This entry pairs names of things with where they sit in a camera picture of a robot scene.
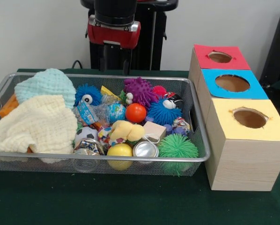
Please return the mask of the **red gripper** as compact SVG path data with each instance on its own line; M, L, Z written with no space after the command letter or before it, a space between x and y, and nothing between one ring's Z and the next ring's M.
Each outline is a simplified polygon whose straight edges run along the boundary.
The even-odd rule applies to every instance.
M88 23L88 37L90 42L102 46L100 58L100 70L106 71L108 67L108 45L119 45L123 51L123 75L129 75L131 69L132 49L134 49L140 37L141 24L134 22L131 26L124 28L111 28L107 26L96 26L95 22Z

